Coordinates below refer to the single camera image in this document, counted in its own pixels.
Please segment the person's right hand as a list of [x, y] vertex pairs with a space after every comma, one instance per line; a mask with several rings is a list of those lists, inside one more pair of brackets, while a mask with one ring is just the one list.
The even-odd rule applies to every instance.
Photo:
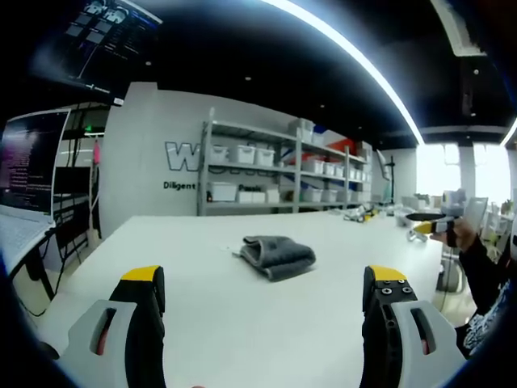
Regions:
[[430, 239], [450, 248], [458, 248], [464, 254], [482, 247], [478, 234], [464, 218], [449, 222], [446, 231], [433, 233]]

